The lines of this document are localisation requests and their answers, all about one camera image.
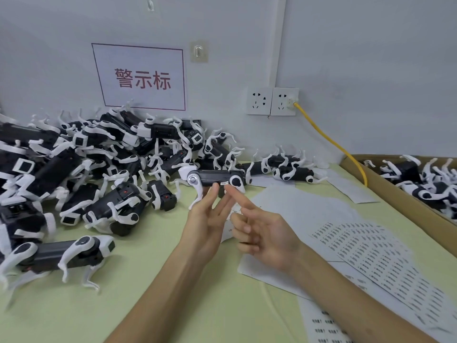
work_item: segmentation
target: forearm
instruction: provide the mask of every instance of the forearm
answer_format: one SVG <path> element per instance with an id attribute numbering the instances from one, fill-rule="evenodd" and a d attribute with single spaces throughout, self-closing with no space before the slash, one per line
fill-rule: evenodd
<path id="1" fill-rule="evenodd" d="M 203 266 L 178 245 L 149 288 L 105 343 L 163 343 Z"/>
<path id="2" fill-rule="evenodd" d="M 306 245 L 291 275 L 357 343 L 435 342 L 347 280 Z"/>

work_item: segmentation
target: red chinese characters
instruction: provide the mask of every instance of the red chinese characters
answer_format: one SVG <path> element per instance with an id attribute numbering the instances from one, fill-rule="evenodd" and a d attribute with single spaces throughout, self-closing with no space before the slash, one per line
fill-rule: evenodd
<path id="1" fill-rule="evenodd" d="M 119 86 L 121 88 L 132 88 L 132 71 L 122 68 L 115 68 L 116 71 L 116 79 L 119 81 Z M 171 89 L 170 85 L 170 76 L 167 72 L 159 72 L 156 71 L 155 74 L 152 76 L 154 77 L 154 82 L 151 84 L 150 79 L 152 79 L 149 71 L 135 71 L 135 78 L 137 79 L 137 83 L 135 86 L 139 87 L 140 89 L 145 89 L 148 86 L 150 88 L 153 85 L 156 87 L 157 90 L 167 90 Z"/>

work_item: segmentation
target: sign border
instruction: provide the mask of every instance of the sign border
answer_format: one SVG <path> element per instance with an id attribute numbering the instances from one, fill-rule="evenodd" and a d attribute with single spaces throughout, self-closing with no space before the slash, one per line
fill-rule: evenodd
<path id="1" fill-rule="evenodd" d="M 122 106 L 111 106 L 107 105 L 105 101 L 105 95 L 103 94 L 103 88 L 101 86 L 101 79 L 100 79 L 100 73 L 98 72 L 98 66 L 97 66 L 97 59 L 95 57 L 95 50 L 94 50 L 94 44 L 96 45 L 111 45 L 111 46 L 117 46 L 117 47 L 133 47 L 133 48 L 150 48 L 150 49 L 167 49 L 167 50 L 177 50 L 181 51 L 181 58 L 182 58 L 182 87 L 184 91 L 184 109 L 172 109 L 172 108 L 154 108 L 154 107 L 135 107 L 135 108 L 141 108 L 141 109 L 157 109 L 157 110 L 162 110 L 162 111 L 186 111 L 186 80 L 184 77 L 184 50 L 183 49 L 178 49 L 178 48 L 163 48 L 163 47 L 149 47 L 145 45 L 123 45 L 123 44 L 108 44 L 108 43 L 91 43 L 92 45 L 92 52 L 94 54 L 94 61 L 95 61 L 95 68 L 97 69 L 97 76 L 98 76 L 98 81 L 100 83 L 100 89 L 101 89 L 101 96 L 103 97 L 103 103 L 105 104 L 106 107 L 122 107 Z"/>

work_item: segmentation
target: cardboard box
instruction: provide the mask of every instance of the cardboard box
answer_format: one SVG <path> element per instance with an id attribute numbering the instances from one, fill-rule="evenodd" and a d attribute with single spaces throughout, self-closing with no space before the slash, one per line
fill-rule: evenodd
<path id="1" fill-rule="evenodd" d="M 400 159 L 400 155 L 358 154 L 353 156 L 357 161 L 371 160 L 376 167 L 385 165 L 382 162 L 383 160 L 391 161 L 394 164 L 404 161 L 404 159 Z M 428 156 L 415 157 L 422 162 L 421 166 L 432 159 L 432 157 Z M 448 158 L 438 158 L 433 166 L 441 167 L 447 159 Z M 449 168 L 457 167 L 457 158 L 454 158 L 454 161 L 455 162 L 452 162 Z M 341 162 L 340 166 L 363 183 L 361 173 L 349 158 L 346 157 Z M 424 230 L 427 235 L 441 244 L 449 253 L 457 257 L 457 225 L 452 220 L 441 212 L 431 209 L 415 197 L 405 193 L 403 190 L 372 171 L 369 167 L 364 165 L 362 165 L 362 167 L 367 175 L 368 187 L 372 191 Z"/>

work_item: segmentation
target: person's left hand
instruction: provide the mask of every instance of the person's left hand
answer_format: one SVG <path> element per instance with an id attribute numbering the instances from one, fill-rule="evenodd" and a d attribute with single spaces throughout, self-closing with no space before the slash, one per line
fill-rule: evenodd
<path id="1" fill-rule="evenodd" d="M 225 221 L 235 204 L 235 200 L 226 193 L 216 207 L 212 208 L 218 192 L 219 184 L 214 183 L 203 199 L 193 205 L 179 242 L 202 267 L 218 251 Z"/>

